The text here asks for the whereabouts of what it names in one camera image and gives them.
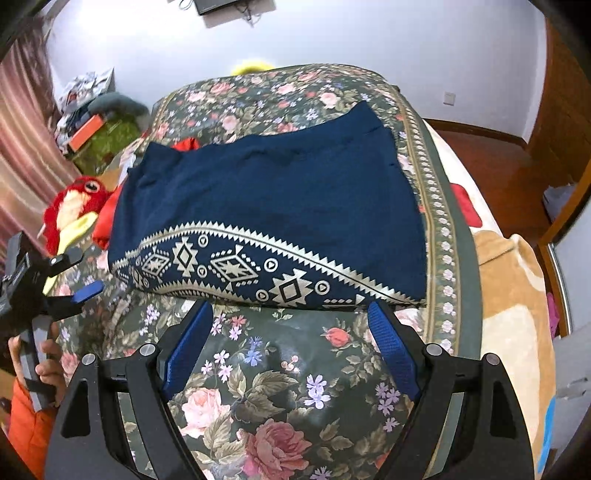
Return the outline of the person's left hand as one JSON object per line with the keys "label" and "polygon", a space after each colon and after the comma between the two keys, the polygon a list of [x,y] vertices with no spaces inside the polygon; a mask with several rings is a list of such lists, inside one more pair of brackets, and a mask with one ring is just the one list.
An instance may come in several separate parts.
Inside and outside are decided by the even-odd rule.
{"label": "person's left hand", "polygon": [[56,343],[59,327],[53,322],[46,333],[20,335],[8,340],[16,378],[29,394],[35,413],[57,407],[64,398],[66,382],[60,363],[62,349]]}

